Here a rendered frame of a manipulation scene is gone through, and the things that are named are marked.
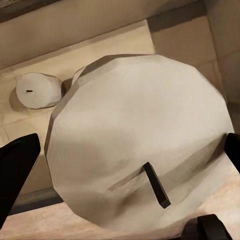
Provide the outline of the pillar candle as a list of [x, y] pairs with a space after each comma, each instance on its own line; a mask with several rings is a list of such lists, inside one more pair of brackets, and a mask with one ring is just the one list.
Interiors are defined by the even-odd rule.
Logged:
[[212, 196], [235, 133], [221, 93], [158, 54], [106, 55], [54, 108], [44, 153], [56, 192], [103, 229], [164, 228]]
[[74, 77], [73, 77], [73, 79], [72, 79], [72, 83], [74, 83], [77, 79], [78, 79], [78, 77], [81, 75], [81, 73], [85, 70], [85, 66], [84, 67], [82, 67], [75, 75], [74, 75]]
[[56, 107], [65, 95], [65, 85], [54, 75], [29, 72], [23, 75], [17, 85], [19, 101], [32, 110]]

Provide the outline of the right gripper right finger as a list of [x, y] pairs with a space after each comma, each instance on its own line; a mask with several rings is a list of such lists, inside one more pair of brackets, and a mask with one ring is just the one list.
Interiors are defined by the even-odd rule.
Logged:
[[227, 135], [224, 151], [240, 173], [240, 134], [229, 133]]

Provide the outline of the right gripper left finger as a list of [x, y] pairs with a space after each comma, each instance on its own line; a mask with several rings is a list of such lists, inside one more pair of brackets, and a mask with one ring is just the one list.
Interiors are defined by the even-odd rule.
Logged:
[[0, 229], [41, 152], [37, 133], [0, 148]]

